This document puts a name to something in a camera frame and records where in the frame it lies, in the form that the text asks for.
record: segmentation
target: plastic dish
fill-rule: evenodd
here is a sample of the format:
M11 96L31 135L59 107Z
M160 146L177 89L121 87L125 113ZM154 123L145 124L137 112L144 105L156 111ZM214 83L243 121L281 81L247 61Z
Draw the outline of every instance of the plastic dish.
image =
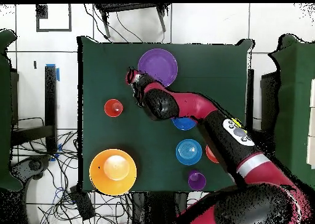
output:
M204 175L198 170L192 170L189 173L188 185L192 190L201 191L205 187L206 183L207 180L205 179Z
M176 157L180 163L192 166L197 163L202 156L200 144L193 139L185 139L176 147Z
M168 87L177 76L178 66L175 57L169 51L151 49L140 58L138 70L149 74L163 86Z
M123 164L122 168L120 167L120 172L110 172L109 175L108 168L105 167L105 162L108 162L108 158L114 156L120 156L124 161L128 163L128 166ZM128 192L135 183L137 177L137 168L135 166L134 160L129 154L119 149L108 149L102 151L96 157L90 165L90 181L93 186L106 195L122 195Z
M172 118L172 122L174 126L184 131L192 129L197 124L197 122L191 118Z
M216 164L219 163L214 154L212 153L212 151L210 150L209 146L205 147L205 153L210 161L215 162Z
M122 103L117 99L109 99L104 106L105 113L111 118L119 116L123 108Z

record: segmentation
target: green tabletop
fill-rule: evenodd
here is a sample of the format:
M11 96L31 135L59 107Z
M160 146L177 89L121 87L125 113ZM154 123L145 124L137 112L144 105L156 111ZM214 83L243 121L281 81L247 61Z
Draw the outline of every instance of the green tabletop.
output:
M94 190L89 166L101 151L126 151L137 165L137 179L131 191L191 191L188 172L200 170L207 179L204 191L233 184L220 165L208 160L205 141L197 128L178 130L171 120L154 122L135 104L132 89L125 82L128 67L138 66L150 49L168 50L176 58L178 74L170 89L199 92L215 99L234 117L244 122L249 39L235 45L97 43L81 37L83 45L83 190ZM117 118L104 112L107 100L122 102ZM201 160L184 166L175 156L177 144L186 138L198 141Z
M281 86L274 128L275 155L297 178L315 189L315 170L306 163L311 81L315 78L315 43L287 34L271 54L278 63Z

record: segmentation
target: circular button panel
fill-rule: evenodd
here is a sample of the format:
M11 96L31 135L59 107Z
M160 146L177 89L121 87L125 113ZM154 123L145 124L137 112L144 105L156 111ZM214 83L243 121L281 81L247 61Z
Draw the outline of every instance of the circular button panel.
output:
M237 135L237 136L240 136L240 137L246 136L246 133L241 128L235 128L233 132L234 132L234 135Z

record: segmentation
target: blue tape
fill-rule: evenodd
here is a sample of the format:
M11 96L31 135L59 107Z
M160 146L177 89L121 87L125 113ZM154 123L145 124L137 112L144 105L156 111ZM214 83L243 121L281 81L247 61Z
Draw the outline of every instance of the blue tape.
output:
M56 80L60 81L59 68L56 68Z
M58 145L58 151L62 151L62 143L59 143L59 145ZM56 161L56 159L55 159L55 158L52 158L52 159L50 159L50 161L51 161L51 162L54 162L54 161Z

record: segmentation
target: power strip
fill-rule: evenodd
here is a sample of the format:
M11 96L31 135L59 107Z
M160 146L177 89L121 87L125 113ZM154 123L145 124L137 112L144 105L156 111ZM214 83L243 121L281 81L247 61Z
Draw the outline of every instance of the power strip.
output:
M83 220L88 220L95 216L95 209L87 193L77 191L76 185L70 188L69 194L73 204L76 204L78 211Z

